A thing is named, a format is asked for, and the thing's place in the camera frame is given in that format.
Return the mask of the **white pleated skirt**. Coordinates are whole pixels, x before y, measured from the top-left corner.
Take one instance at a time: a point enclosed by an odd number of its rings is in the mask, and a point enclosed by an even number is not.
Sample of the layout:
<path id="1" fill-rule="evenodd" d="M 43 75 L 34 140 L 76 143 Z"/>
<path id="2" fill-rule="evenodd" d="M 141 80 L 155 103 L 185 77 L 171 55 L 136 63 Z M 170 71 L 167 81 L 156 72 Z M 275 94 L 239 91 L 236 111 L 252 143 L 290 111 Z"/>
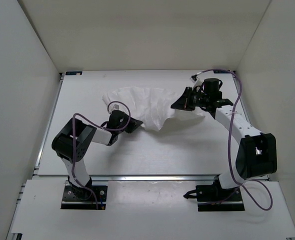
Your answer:
<path id="1" fill-rule="evenodd" d="M 168 119 L 179 121 L 202 121 L 204 119 L 205 116 L 200 109 L 193 111 L 172 109 L 171 105 L 180 96 L 169 89 L 132 86 L 109 90 L 103 94 L 102 100 L 106 105 L 111 104 L 110 111 L 115 105 L 118 105 L 118 109 L 124 112 L 127 112 L 125 107 L 128 107 L 131 117 L 142 121 L 142 127 L 146 131 L 158 132 Z"/>

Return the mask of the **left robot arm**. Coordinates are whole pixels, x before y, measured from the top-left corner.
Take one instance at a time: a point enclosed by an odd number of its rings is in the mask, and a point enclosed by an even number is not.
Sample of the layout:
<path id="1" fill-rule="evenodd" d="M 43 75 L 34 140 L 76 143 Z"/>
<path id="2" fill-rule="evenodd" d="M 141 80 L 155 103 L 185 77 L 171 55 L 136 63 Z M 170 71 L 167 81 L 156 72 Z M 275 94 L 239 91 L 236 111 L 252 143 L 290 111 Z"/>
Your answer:
<path id="1" fill-rule="evenodd" d="M 51 148 L 63 161 L 73 194 L 82 201 L 97 200 L 84 157 L 91 143 L 112 146 L 120 134 L 132 134 L 143 122 L 121 110 L 113 110 L 100 126 L 86 124 L 75 114 L 54 137 Z"/>

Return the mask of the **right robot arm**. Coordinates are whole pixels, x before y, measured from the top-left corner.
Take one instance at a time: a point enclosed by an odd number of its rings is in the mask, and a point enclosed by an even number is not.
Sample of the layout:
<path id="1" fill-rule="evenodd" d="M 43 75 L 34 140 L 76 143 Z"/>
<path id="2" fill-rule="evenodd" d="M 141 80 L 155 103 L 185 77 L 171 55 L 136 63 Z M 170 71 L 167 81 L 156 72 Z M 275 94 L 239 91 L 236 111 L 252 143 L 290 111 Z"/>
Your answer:
<path id="1" fill-rule="evenodd" d="M 229 170 L 218 176 L 218 184 L 211 188 L 212 196 L 224 200 L 230 189 L 248 180 L 275 173 L 277 170 L 276 138 L 252 126 L 236 111 L 236 104 L 223 98 L 223 82 L 217 78 L 197 81 L 186 87 L 183 94 L 170 106 L 172 109 L 192 112 L 200 108 L 228 130 L 228 140 L 238 144 L 235 161 L 228 157 Z"/>

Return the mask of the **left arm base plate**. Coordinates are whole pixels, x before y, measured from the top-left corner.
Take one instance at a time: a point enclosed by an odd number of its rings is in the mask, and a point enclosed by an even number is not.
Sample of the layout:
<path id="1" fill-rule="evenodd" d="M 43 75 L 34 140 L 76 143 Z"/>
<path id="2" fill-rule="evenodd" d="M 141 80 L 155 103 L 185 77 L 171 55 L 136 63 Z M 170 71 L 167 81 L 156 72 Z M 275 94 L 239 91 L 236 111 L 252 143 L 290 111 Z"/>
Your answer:
<path id="1" fill-rule="evenodd" d="M 107 206 L 107 185 L 92 185 L 97 201 L 88 190 L 76 190 L 70 185 L 64 186 L 60 208 L 63 210 L 98 210 L 102 211 Z"/>

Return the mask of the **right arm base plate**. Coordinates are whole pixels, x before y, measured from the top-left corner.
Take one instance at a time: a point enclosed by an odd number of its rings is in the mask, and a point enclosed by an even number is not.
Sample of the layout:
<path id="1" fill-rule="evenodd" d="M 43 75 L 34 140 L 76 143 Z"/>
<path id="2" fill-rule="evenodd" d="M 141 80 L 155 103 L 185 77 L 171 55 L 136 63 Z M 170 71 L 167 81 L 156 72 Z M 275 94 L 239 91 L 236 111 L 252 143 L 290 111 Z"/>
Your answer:
<path id="1" fill-rule="evenodd" d="M 242 212 L 245 211 L 239 188 L 222 189 L 215 185 L 196 185 L 183 195 L 185 199 L 196 199 L 199 212 Z"/>

